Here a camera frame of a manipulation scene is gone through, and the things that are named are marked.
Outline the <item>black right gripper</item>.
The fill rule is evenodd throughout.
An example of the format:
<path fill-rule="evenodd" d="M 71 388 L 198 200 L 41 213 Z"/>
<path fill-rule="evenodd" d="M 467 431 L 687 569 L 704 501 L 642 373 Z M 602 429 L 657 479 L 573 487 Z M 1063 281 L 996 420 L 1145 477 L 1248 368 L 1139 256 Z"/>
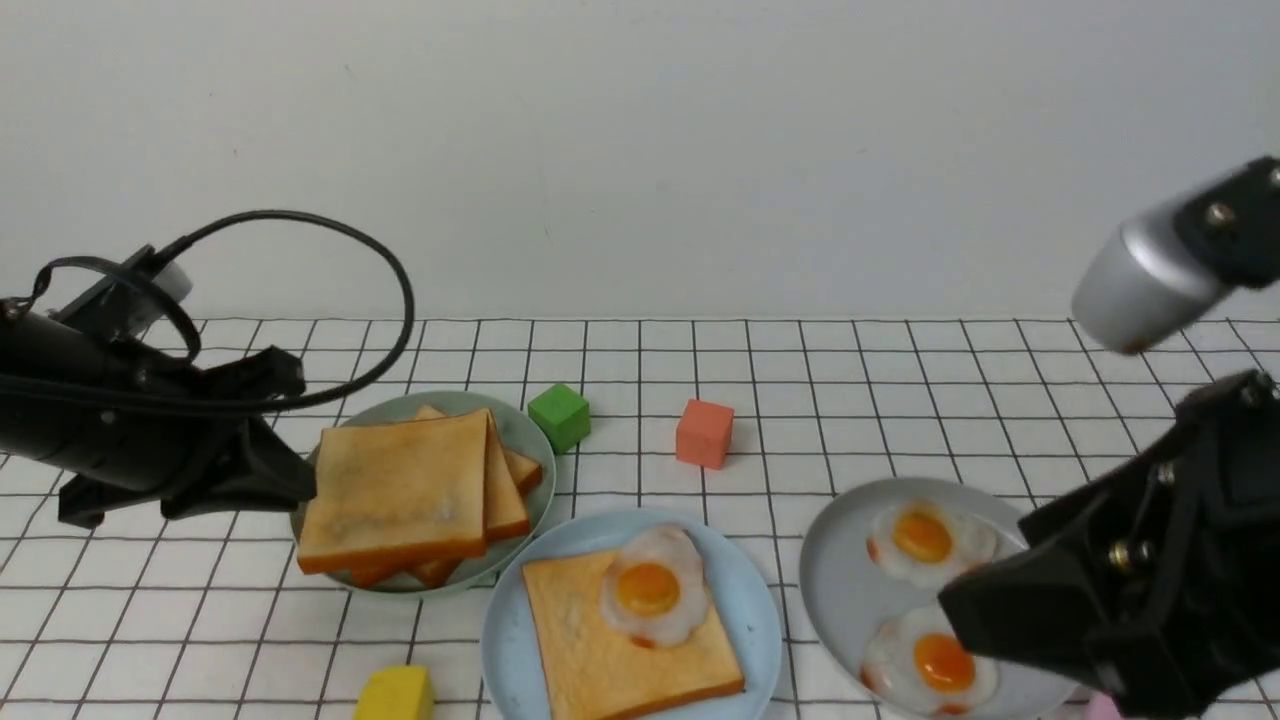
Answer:
<path fill-rule="evenodd" d="M 970 653 L 1184 719 L 1279 665 L 1277 384 L 1192 391 L 1142 454 L 1027 514 L 1027 548 L 950 582 Z"/>

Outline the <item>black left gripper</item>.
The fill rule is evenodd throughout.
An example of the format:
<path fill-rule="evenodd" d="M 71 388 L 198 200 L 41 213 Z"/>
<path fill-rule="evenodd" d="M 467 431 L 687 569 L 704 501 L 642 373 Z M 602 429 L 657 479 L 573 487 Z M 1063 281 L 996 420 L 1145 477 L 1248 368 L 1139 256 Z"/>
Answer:
<path fill-rule="evenodd" d="M 316 492 L 315 470 L 256 413 L 182 418 L 90 414 L 61 468 L 58 519 L 93 529 L 108 512 L 151 501 L 166 520 L 212 512 L 292 512 Z"/>

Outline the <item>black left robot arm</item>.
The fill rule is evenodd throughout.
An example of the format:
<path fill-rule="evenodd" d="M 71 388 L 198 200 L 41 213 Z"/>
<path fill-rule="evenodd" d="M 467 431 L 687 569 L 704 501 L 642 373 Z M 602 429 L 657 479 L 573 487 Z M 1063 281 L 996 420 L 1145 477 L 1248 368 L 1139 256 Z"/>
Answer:
<path fill-rule="evenodd" d="M 143 398 L 259 401 L 305 391 L 300 360 L 268 348 L 221 365 L 157 366 L 156 348 L 108 341 L 41 314 L 3 318 L 3 374 L 84 383 Z M 293 512 L 316 492 L 314 466 L 261 413 L 137 413 L 3 392 L 3 451 L 70 474 L 58 518 L 91 530 L 116 510 L 157 503 L 166 520 Z"/>

